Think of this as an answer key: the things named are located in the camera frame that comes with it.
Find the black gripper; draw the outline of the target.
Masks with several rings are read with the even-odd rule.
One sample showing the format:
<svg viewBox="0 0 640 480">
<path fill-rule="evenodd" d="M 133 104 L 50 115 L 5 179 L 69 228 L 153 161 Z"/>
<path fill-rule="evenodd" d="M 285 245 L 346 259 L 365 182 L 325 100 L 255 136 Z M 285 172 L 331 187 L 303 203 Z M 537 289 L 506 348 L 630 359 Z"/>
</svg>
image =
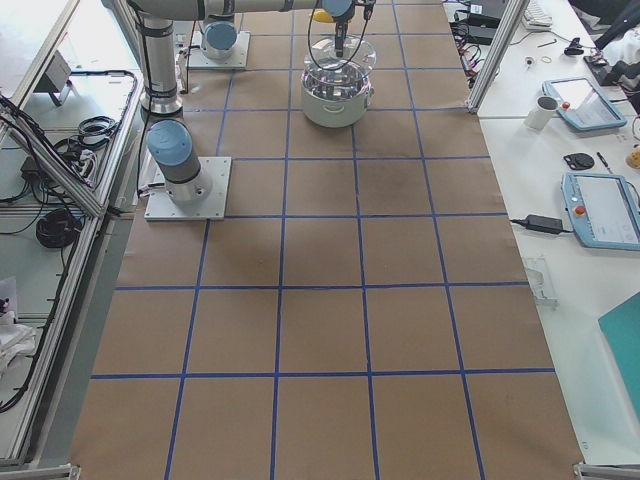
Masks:
<svg viewBox="0 0 640 480">
<path fill-rule="evenodd" d="M 347 21 L 335 20 L 335 51 L 337 56 L 344 56 L 344 39 L 347 35 Z"/>
</svg>

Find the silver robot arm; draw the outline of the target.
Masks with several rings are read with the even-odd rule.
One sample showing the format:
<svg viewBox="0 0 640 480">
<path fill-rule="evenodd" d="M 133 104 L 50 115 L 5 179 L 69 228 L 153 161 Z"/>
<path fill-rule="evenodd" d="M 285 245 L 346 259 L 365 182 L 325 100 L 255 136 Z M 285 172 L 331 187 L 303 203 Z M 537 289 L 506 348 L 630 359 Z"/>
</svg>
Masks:
<svg viewBox="0 0 640 480">
<path fill-rule="evenodd" d="M 173 26 L 175 21 L 201 21 L 208 47 L 224 51 L 236 42 L 233 17 L 237 13 L 288 12 L 323 9 L 335 24 L 335 51 L 344 55 L 348 23 L 356 9 L 365 20 L 372 16 L 373 1 L 105 1 L 115 11 L 123 31 L 137 40 L 138 62 L 144 91 L 143 118 L 154 123 L 146 144 L 164 175 L 169 198 L 178 204 L 205 198 L 211 191 L 210 177 L 195 153 L 192 138 L 181 121 L 182 103 L 175 73 Z"/>
<path fill-rule="evenodd" d="M 237 36 L 233 16 L 209 17 L 202 23 L 201 50 L 210 60 L 226 60 L 233 53 Z"/>
</svg>

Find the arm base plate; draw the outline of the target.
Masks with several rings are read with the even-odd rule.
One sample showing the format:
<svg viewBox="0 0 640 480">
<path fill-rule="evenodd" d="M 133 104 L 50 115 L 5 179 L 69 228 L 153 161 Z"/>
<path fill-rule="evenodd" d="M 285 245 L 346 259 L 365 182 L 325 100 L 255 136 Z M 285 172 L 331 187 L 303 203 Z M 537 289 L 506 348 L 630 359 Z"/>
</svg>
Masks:
<svg viewBox="0 0 640 480">
<path fill-rule="evenodd" d="M 147 196 L 147 221 L 223 220 L 226 212 L 232 159 L 199 157 L 200 172 L 189 182 L 167 182 L 156 168 L 154 183 Z"/>
<path fill-rule="evenodd" d="M 200 31 L 196 31 L 189 56 L 189 68 L 195 70 L 245 70 L 251 34 L 240 31 L 228 50 L 210 47 Z"/>
</svg>

